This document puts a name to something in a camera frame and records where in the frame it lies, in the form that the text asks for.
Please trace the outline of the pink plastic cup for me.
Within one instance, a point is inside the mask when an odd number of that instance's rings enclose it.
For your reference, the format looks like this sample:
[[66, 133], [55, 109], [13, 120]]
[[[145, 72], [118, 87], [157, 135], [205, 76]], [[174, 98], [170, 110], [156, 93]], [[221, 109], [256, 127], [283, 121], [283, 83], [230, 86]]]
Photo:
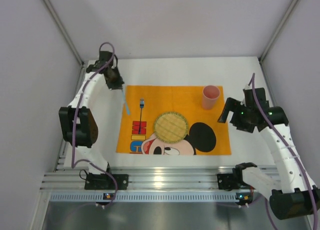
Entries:
[[217, 86], [208, 85], [203, 88], [202, 91], [202, 108], [205, 110], [210, 110], [216, 104], [218, 98], [220, 97], [220, 90]]

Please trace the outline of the blue metallic spoon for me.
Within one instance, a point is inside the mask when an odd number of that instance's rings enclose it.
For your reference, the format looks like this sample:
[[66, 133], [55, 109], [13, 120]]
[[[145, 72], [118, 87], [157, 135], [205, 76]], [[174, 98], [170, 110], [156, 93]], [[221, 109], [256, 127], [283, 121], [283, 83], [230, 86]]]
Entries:
[[123, 103], [124, 103], [124, 107], [125, 107], [126, 113], [127, 113], [127, 115], [130, 115], [131, 113], [130, 113], [130, 109], [129, 109], [129, 106], [128, 106], [128, 103], [127, 103], [127, 100], [126, 100], [125, 90], [122, 89], [121, 92], [122, 92]]

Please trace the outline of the blue metallic fork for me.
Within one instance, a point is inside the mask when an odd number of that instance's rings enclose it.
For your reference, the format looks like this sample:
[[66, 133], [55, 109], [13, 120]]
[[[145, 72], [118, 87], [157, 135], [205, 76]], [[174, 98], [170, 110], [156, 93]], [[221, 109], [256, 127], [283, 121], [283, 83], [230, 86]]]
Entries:
[[139, 116], [139, 129], [138, 129], [138, 133], [141, 133], [141, 129], [142, 129], [142, 110], [145, 106], [145, 101], [143, 98], [140, 99], [139, 101], [139, 107], [140, 107], [140, 116]]

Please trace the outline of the orange Mickey Mouse placemat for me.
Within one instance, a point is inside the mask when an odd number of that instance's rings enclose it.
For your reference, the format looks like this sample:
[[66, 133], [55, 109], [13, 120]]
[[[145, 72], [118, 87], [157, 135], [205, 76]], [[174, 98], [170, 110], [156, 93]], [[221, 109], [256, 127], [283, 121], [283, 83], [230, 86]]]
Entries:
[[[130, 110], [124, 108], [117, 153], [159, 155], [231, 155], [228, 125], [218, 123], [224, 108], [224, 91], [210, 110], [202, 108], [202, 86], [128, 86], [125, 95]], [[144, 99], [139, 134], [140, 99]], [[188, 133], [179, 143], [161, 142], [154, 134], [154, 122], [164, 112], [182, 114], [189, 124]]]

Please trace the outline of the yellow round woven coaster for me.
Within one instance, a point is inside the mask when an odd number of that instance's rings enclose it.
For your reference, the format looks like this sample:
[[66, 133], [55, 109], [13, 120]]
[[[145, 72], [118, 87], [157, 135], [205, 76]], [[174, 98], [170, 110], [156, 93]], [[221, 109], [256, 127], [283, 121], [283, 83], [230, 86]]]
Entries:
[[153, 133], [164, 143], [178, 143], [189, 130], [187, 119], [180, 113], [169, 111], [159, 115], [153, 124]]

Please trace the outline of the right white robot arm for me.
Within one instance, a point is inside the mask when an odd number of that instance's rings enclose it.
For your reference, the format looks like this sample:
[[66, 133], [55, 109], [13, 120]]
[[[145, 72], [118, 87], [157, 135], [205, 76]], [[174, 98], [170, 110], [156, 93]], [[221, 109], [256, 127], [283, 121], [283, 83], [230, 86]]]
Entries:
[[244, 100], [228, 98], [218, 122], [230, 123], [237, 130], [263, 137], [276, 165], [279, 181], [263, 173], [254, 163], [240, 163], [232, 170], [231, 183], [218, 178], [219, 188], [233, 190], [250, 186], [269, 202], [279, 220], [316, 214], [320, 209], [320, 190], [307, 172], [291, 137], [289, 121], [279, 106], [271, 107], [264, 88], [243, 90]]

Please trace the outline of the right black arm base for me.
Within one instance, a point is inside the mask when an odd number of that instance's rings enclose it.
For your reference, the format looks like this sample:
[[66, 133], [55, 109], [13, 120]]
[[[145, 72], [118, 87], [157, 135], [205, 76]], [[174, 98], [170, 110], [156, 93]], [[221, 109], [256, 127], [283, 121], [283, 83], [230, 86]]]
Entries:
[[241, 163], [232, 168], [232, 173], [217, 174], [218, 189], [225, 191], [250, 189], [250, 185], [243, 181], [242, 171], [251, 167], [257, 167], [257, 165], [252, 162]]

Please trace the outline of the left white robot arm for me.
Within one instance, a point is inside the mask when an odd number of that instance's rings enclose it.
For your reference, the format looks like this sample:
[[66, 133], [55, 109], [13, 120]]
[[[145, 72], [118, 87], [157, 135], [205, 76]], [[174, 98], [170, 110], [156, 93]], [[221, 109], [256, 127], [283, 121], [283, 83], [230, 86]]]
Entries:
[[99, 51], [98, 60], [90, 64], [80, 89], [66, 107], [58, 111], [63, 139], [72, 146], [71, 167], [87, 163], [90, 174], [107, 172], [109, 163], [99, 150], [93, 149], [99, 134], [91, 107], [103, 88], [123, 91], [124, 81], [114, 52]]

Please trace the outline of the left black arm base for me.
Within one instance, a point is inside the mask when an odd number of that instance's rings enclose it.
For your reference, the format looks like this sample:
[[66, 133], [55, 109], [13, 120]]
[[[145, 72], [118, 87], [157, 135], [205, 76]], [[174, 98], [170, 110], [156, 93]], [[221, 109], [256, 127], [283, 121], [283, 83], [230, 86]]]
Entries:
[[[117, 183], [118, 190], [126, 190], [129, 184], [128, 174], [112, 174]], [[79, 177], [84, 180], [85, 190], [115, 190], [116, 185], [111, 177], [106, 174], [92, 174], [80, 170]]]

